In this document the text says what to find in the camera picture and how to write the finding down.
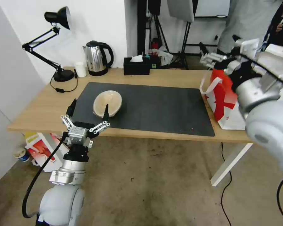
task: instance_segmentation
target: bag handle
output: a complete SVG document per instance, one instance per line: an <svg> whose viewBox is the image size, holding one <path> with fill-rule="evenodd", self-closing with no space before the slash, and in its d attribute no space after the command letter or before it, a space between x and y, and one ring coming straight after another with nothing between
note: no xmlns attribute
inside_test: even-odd
<svg viewBox="0 0 283 226"><path fill-rule="evenodd" d="M222 83L222 79L219 78L219 77L216 77L212 83L209 85L207 91L203 91L202 90L202 87L203 87L203 84L205 82L205 80L207 79L208 75L210 75L209 73L206 73L205 76L203 76L203 78L201 79L201 83L200 83L200 87L199 87L199 90L200 90L200 93L202 95L205 95L205 94L208 94L210 92L212 92L214 90L214 88L217 86L218 83Z"/></svg>

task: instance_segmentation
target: gray shirt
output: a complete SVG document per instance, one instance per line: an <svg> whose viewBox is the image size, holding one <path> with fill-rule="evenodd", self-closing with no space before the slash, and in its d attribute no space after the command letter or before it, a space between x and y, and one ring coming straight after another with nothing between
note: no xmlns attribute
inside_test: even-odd
<svg viewBox="0 0 283 226"><path fill-rule="evenodd" d="M270 22L282 0L230 0L226 26L218 48L229 53L234 46L232 35L243 39L260 38L261 46Z"/></svg>

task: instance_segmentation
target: black desk mat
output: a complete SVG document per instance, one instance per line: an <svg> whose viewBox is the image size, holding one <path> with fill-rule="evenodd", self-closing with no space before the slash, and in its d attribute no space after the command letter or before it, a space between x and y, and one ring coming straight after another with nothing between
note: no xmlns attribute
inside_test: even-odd
<svg viewBox="0 0 283 226"><path fill-rule="evenodd" d="M77 100L72 119L100 123L93 102L107 90L119 92L123 99L119 112L109 119L112 128L215 136L198 89L90 82Z"/></svg>

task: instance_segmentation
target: wooden table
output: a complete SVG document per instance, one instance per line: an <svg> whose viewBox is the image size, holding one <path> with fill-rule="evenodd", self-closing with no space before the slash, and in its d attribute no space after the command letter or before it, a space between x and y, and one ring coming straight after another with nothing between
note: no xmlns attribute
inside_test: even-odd
<svg viewBox="0 0 283 226"><path fill-rule="evenodd" d="M66 126L62 124L60 116L66 113L67 107L71 104L74 98L79 97L88 82L199 88L200 81L206 73L210 73L210 71L151 70L150 75L124 76L122 69L111 68L109 69L109 72L103 76L94 77L88 75L87 77L79 78L78 87L73 92L58 93L48 84L24 109L18 118L8 126L8 130L38 132L43 135L66 131ZM75 87L75 80L73 79L64 83L53 81L52 85L54 87L63 88L64 90L71 90ZM213 176L211 183L213 186L216 186L249 149L251 140L247 137L245 131L222 130L214 119L213 112L208 103L206 101L204 102L215 131L214 137L116 128L107 129L101 133L101 136L248 143L246 145L243 144L242 147L239 145L238 149L233 151Z"/></svg>

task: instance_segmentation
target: lamp base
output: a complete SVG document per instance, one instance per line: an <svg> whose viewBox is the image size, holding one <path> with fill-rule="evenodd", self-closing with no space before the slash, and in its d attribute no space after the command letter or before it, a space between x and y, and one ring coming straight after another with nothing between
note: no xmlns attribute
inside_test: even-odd
<svg viewBox="0 0 283 226"><path fill-rule="evenodd" d="M53 79L56 82L66 82L71 80L75 76L74 72L71 70L63 70L63 71L57 71L53 75Z"/></svg>

